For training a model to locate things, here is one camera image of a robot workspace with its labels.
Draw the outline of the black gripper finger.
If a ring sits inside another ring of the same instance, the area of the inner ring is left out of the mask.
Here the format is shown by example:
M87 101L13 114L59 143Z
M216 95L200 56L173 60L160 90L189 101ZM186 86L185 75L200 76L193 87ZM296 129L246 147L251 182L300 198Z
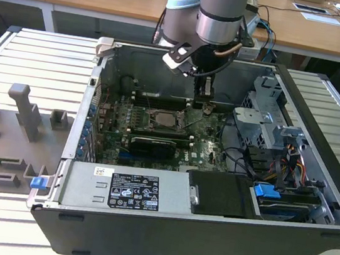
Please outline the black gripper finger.
M192 107L206 111L213 111L215 108L212 103L215 98L215 89L213 88L215 76L196 77L194 80L194 99Z

